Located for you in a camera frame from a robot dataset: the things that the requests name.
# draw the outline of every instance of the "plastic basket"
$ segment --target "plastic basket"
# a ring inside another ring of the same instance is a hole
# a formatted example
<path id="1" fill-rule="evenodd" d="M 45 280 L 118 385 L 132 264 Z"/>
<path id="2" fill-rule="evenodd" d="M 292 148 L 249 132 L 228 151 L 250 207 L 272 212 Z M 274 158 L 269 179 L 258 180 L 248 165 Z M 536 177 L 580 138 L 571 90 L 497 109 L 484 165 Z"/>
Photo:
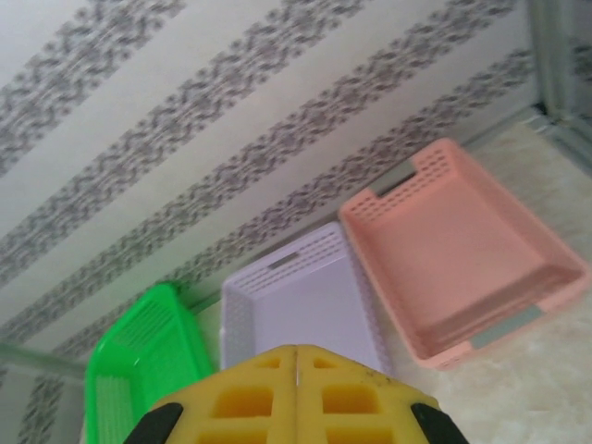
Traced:
<path id="1" fill-rule="evenodd" d="M 121 444 L 162 397 L 213 373 L 174 287 L 148 290 L 101 338 L 86 371 L 87 444 Z"/>
<path id="2" fill-rule="evenodd" d="M 222 368 L 286 344 L 312 344 L 392 374 L 374 293 L 338 223 L 229 277 L 222 289 Z"/>
<path id="3" fill-rule="evenodd" d="M 398 186 L 387 184 L 400 168 L 339 216 L 420 364 L 446 367 L 589 286 L 587 264 L 455 142 L 402 169 Z"/>

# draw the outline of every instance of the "lavender plastic basket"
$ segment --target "lavender plastic basket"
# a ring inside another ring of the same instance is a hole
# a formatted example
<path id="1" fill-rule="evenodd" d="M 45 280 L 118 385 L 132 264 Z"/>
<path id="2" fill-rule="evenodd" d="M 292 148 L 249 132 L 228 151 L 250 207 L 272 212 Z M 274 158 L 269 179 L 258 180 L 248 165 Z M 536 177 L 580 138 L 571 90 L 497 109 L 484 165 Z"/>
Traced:
<path id="1" fill-rule="evenodd" d="M 230 276 L 222 289 L 222 368 L 285 344 L 313 344 L 392 375 L 374 293 L 338 223 Z"/>

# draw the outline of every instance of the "green plastic basket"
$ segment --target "green plastic basket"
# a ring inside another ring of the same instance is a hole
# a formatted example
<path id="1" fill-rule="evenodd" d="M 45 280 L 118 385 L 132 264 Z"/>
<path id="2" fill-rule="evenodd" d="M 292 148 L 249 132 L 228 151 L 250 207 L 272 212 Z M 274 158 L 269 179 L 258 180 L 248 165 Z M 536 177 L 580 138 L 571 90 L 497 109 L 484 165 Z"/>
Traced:
<path id="1" fill-rule="evenodd" d="M 87 444 L 121 444 L 156 401 L 212 373 L 175 288 L 153 287 L 94 349 L 84 390 Z"/>

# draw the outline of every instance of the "gray patterned stripe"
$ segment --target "gray patterned stripe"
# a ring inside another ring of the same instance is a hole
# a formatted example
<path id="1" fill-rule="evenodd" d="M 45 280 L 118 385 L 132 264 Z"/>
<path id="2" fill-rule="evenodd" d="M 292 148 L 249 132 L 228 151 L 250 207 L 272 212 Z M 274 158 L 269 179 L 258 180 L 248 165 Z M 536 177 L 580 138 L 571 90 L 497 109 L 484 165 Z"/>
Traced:
<path id="1" fill-rule="evenodd" d="M 185 7 L 92 1 L 0 92 L 0 177 Z"/>
<path id="2" fill-rule="evenodd" d="M 417 115 L 406 118 L 398 127 L 378 137 L 356 154 L 346 157 L 341 163 L 317 176 L 222 240 L 197 253 L 160 281 L 199 283 L 325 204 L 343 199 L 347 192 L 355 191 L 396 166 L 418 149 L 441 137 L 452 125 L 524 85 L 531 79 L 533 72 L 533 57 L 530 51 L 511 52 L 502 61 L 494 63 L 464 85 L 455 88 L 451 94 L 440 97 Z M 54 352 L 70 358 L 89 352 L 106 330 L 141 295 L 142 293 L 136 294 L 76 333 L 55 348 Z"/>
<path id="3" fill-rule="evenodd" d="M 573 73 L 584 83 L 592 83 L 592 45 L 573 41 Z"/>
<path id="4" fill-rule="evenodd" d="M 284 0 L 0 240 L 0 286 L 370 1 Z"/>
<path id="5" fill-rule="evenodd" d="M 5 363 L 0 363 L 0 389 L 4 385 L 4 378 L 6 377 L 6 373 L 8 373 L 8 369 L 5 367 Z"/>
<path id="6" fill-rule="evenodd" d="M 56 376 L 37 376 L 20 423 L 18 444 L 45 444 L 51 437 L 64 382 Z"/>
<path id="7" fill-rule="evenodd" d="M 470 2 L 459 8 L 451 2 L 427 23 L 412 27 L 402 39 L 369 58 L 350 76 L 341 78 L 315 100 L 304 104 L 286 121 L 245 146 L 226 164 L 190 187 L 175 201 L 145 220 L 116 244 L 96 256 L 68 279 L 45 293 L 0 327 L 0 337 L 24 341 L 92 296 L 104 285 L 139 263 L 205 216 L 246 190 L 260 178 L 327 135 L 348 118 L 395 89 L 418 70 L 471 38 L 514 2 Z M 465 18 L 456 24 L 459 18 Z"/>

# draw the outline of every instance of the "striped wallpaper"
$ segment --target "striped wallpaper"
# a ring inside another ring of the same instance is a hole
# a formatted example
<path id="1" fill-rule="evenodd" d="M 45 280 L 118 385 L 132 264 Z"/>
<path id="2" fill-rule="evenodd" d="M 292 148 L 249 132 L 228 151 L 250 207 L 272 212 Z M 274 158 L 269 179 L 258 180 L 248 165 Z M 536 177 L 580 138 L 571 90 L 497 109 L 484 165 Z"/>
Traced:
<path id="1" fill-rule="evenodd" d="M 0 7 L 0 338 L 72 359 L 155 282 L 198 302 L 437 137 L 537 101 L 525 0 Z M 14 442 L 62 442 L 64 381 L 28 384 Z"/>

